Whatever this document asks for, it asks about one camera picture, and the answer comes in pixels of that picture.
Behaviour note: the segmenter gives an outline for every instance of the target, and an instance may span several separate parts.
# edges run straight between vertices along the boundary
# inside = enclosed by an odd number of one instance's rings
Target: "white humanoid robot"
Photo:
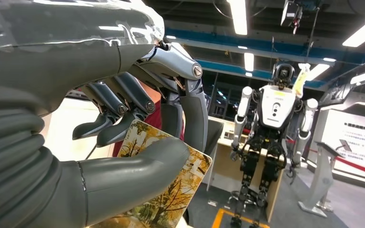
[[[298,139],[294,152],[291,156],[291,171],[300,166],[301,155],[306,142],[310,138],[310,130],[313,123],[313,116],[318,102],[315,99],[301,101],[298,95],[289,88],[294,67],[290,64],[277,64],[272,73],[272,83],[253,91],[250,87],[245,87],[242,91],[240,105],[235,117],[234,138],[231,152],[231,159],[240,157],[240,170],[243,171],[242,186],[239,200],[235,209],[234,217],[231,220],[232,227],[241,227],[241,212],[245,200],[255,202],[258,215],[254,224],[250,228],[259,227],[259,215],[262,209],[267,206],[266,197],[270,183],[278,179],[278,173],[286,166],[285,144],[287,127],[290,124],[294,112],[303,110],[303,121],[298,131]],[[240,149],[240,137],[247,123],[247,112],[250,101],[257,104],[254,119],[251,124],[251,133],[244,146]],[[268,150],[265,166],[261,176],[259,192],[250,190],[250,183],[254,175],[261,149]],[[280,157],[284,158],[283,164],[279,162]]]

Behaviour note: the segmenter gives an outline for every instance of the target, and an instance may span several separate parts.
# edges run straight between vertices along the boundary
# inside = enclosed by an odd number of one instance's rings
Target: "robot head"
[[[273,84],[278,86],[279,89],[289,87],[295,69],[292,65],[287,63],[276,64],[272,73]]]

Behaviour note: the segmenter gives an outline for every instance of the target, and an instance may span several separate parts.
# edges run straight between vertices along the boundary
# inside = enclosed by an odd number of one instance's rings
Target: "person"
[[[148,117],[144,120],[144,122],[157,129],[161,129],[162,128],[162,119],[160,116],[160,99],[162,97],[159,92],[153,90],[152,88],[147,86],[145,83],[140,82],[140,84],[143,87],[143,89],[146,91],[146,93],[149,95],[151,100],[154,102],[154,106],[156,107],[155,111],[152,114],[148,115]],[[182,125],[180,139],[184,140],[184,124]],[[121,146],[122,146],[122,142],[123,141],[119,141],[114,144],[113,157],[116,157],[118,155],[118,152],[120,151]]]

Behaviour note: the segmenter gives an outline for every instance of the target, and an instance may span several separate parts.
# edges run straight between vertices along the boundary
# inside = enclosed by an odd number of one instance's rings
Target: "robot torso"
[[[279,90],[276,85],[266,85],[260,92],[257,107],[259,124],[276,130],[286,128],[293,115],[296,94],[289,88]]]

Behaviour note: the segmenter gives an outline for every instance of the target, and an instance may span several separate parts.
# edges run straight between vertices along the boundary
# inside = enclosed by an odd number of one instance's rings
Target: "autumn tree painting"
[[[124,139],[118,157],[135,156],[153,142],[172,137],[135,120]],[[90,228],[174,228],[199,187],[211,158],[187,146],[190,156],[178,177],[163,194],[134,209]]]

